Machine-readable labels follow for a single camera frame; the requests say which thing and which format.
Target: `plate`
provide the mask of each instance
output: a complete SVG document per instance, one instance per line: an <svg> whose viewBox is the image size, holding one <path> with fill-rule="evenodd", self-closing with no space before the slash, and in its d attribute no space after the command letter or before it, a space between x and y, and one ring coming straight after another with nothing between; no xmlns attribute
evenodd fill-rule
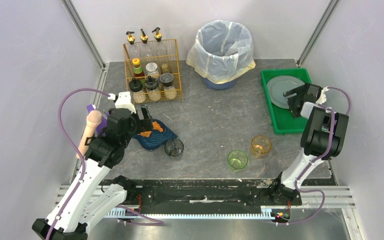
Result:
<svg viewBox="0 0 384 240"><path fill-rule="evenodd" d="M273 77L267 83L268 94L271 102L279 108L289 109L288 99L284 97L284 92L304 85L304 82L293 76Z"/></svg>

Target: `wooden handle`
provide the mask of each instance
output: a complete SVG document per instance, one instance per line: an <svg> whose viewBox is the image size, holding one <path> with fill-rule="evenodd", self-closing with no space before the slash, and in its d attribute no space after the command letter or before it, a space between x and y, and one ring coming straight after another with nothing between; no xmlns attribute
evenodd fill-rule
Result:
<svg viewBox="0 0 384 240"><path fill-rule="evenodd" d="M81 136L80 143L78 144L78 150L81 155L84 156L89 146L86 145L86 139L91 138L99 124L102 121L102 114L100 111L93 110L89 112L89 115L86 117L86 127L84 128L83 135Z"/></svg>

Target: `wall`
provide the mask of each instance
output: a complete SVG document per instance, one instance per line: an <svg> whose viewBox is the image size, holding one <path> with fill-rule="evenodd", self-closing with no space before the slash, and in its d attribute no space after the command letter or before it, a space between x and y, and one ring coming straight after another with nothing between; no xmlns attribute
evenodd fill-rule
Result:
<svg viewBox="0 0 384 240"><path fill-rule="evenodd" d="M341 1L304 67L314 83L352 98L345 145L332 164L352 191L367 239L384 239L384 1ZM344 101L329 97L334 107Z"/></svg>
<svg viewBox="0 0 384 240"><path fill-rule="evenodd" d="M75 152L59 130L62 98L95 87L100 69L61 1L0 1L0 240L37 240L36 218L52 210L73 174ZM63 110L77 142L93 94Z"/></svg>
<svg viewBox="0 0 384 240"><path fill-rule="evenodd" d="M213 20L244 24L254 41L255 59L297 59L329 0L73 0L84 25L105 62L123 61L126 32L140 28L150 39L156 27L163 39L177 39L185 60L198 29Z"/></svg>

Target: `trash can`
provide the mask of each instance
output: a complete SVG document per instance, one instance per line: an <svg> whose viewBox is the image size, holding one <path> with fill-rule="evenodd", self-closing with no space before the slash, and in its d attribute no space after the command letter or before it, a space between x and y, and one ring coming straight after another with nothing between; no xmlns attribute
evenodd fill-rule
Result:
<svg viewBox="0 0 384 240"><path fill-rule="evenodd" d="M253 39L244 25L215 20L198 30L186 63L203 77L208 88L227 89L255 67L253 53Z"/></svg>

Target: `metal post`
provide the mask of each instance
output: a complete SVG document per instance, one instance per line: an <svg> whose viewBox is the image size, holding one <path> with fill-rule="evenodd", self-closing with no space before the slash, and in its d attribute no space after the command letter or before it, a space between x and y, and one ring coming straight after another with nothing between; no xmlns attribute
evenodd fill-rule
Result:
<svg viewBox="0 0 384 240"><path fill-rule="evenodd" d="M80 16L76 11L76 8L74 7L73 2L71 0L62 0L62 3L64 4L65 8L67 9L68 14L70 15L71 19L74 22L74 25L77 27L77 30L79 31L81 37L83 38L84 42L86 43L87 47L89 48L90 52L92 53L93 58L95 59L96 63L99 65L101 70L104 70L105 62L102 60L102 57L99 54L94 42L92 41L91 36L89 35L88 31L86 30L85 25L83 24L82 20L80 19Z"/></svg>
<svg viewBox="0 0 384 240"><path fill-rule="evenodd" d="M307 42L307 45L305 45L304 50L301 53L301 56L299 56L298 60L296 61L296 64L299 68L303 65L303 63L306 61L307 57L309 56L311 49L313 48L317 39L319 38L320 34L325 28L326 23L331 17L332 12L337 7L339 1L340 0L330 0L329 4L324 10L323 15L318 21L317 26L315 27L310 39Z"/></svg>

